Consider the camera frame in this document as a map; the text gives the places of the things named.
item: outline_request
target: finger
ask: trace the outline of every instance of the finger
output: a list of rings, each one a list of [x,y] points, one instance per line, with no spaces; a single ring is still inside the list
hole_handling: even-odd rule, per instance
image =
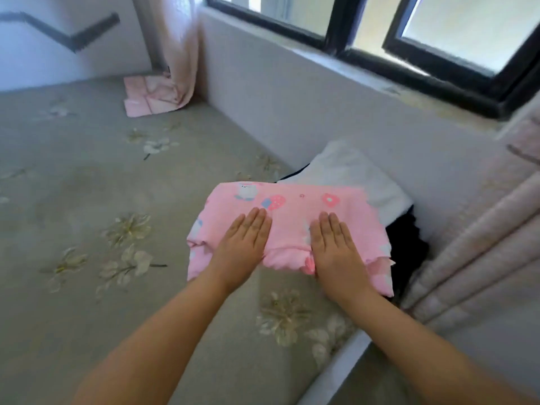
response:
[[[325,241],[322,238],[321,223],[313,220],[309,225],[309,235],[311,236],[311,249],[314,253],[325,250]]]
[[[341,231],[341,227],[339,225],[338,215],[336,215],[335,213],[330,213],[329,219],[330,219],[330,227],[332,227],[332,231],[334,232],[334,239],[336,241],[337,246],[338,247],[347,246],[347,244],[345,243],[345,238],[343,237],[343,232]]]
[[[246,235],[247,231],[251,227],[251,224],[253,223],[253,220],[255,220],[255,218],[257,217],[258,213],[259,213],[259,208],[254,207],[247,214],[246,218],[244,219],[244,221],[242,222],[242,224],[240,225],[237,231],[237,234],[240,236],[241,239],[243,239],[244,236]]]
[[[259,230],[259,233],[257,233],[257,238],[255,239],[255,248],[257,250],[263,251],[265,249],[268,236],[270,235],[271,227],[272,227],[272,218],[270,216],[266,216],[264,221],[262,222],[262,226],[261,226],[261,229]]]
[[[335,246],[336,241],[334,239],[334,232],[332,231],[332,227],[330,226],[330,219],[328,219],[328,213],[322,211],[319,216],[319,221],[321,222],[321,232],[322,238],[325,241],[325,248],[328,248],[329,246]]]
[[[227,232],[225,233],[225,237],[226,238],[233,237],[234,233],[238,231],[238,228],[240,227],[240,225],[242,224],[245,218],[246,218],[246,215],[242,213],[239,217],[234,219],[229,229],[227,229]]]
[[[347,244],[347,247],[351,250],[356,251],[356,246],[354,245],[353,237],[350,235],[349,228],[347,227],[347,224],[345,222],[341,222],[339,224],[341,228],[341,232],[343,233],[343,238],[345,239],[345,243]]]
[[[244,237],[248,241],[250,241],[252,244],[255,244],[255,240],[257,239],[257,234],[259,234],[259,230],[262,227],[262,223],[265,221],[266,217],[266,209],[259,209],[259,213],[257,214],[257,217],[255,220],[253,220],[253,223],[251,223],[251,226],[249,229],[247,229],[246,236]]]

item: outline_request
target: window pane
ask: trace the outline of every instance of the window pane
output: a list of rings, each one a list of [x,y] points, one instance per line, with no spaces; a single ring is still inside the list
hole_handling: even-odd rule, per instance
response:
[[[540,20],[539,0],[419,0],[403,37],[494,74]]]
[[[352,47],[423,73],[382,49],[400,1],[367,0]],[[494,74],[539,21],[538,0],[420,0],[403,35]]]
[[[326,35],[334,0],[223,0],[319,35]]]

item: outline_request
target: black cloth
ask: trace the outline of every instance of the black cloth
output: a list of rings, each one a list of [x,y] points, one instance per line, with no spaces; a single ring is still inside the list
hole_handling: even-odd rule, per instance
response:
[[[309,164],[280,180],[298,175],[308,166]],[[395,261],[395,265],[391,268],[394,286],[392,301],[401,299],[410,277],[422,265],[429,251],[428,244],[420,239],[420,229],[415,225],[416,218],[413,209],[414,206],[411,206],[405,214],[386,227],[386,234],[392,245],[390,256]]]

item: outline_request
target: window sill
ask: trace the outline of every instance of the window sill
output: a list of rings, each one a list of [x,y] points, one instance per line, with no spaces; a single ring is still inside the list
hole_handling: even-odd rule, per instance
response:
[[[213,8],[201,6],[199,13],[208,15],[255,37],[285,48],[288,51],[310,60],[321,67],[325,67],[355,83],[385,95],[392,96],[410,107],[435,114],[439,118],[447,119],[459,126],[477,132],[487,133],[494,139],[500,135],[501,130],[507,123],[505,121],[484,118],[450,103],[424,95],[393,81],[382,78],[363,68],[349,65],[346,62],[340,61],[319,51],[318,49],[283,37],[282,35],[273,33],[270,30],[258,27],[246,21],[239,20],[236,17],[227,15]]]

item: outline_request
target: hand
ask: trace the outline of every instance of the hand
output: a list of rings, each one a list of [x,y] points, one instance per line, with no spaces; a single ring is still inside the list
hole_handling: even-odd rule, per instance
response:
[[[272,219],[265,209],[253,208],[247,216],[233,221],[216,248],[208,272],[225,287],[228,294],[249,278],[262,260]]]
[[[323,211],[309,230],[316,274],[331,300],[347,311],[358,295],[376,294],[349,228],[335,213]]]

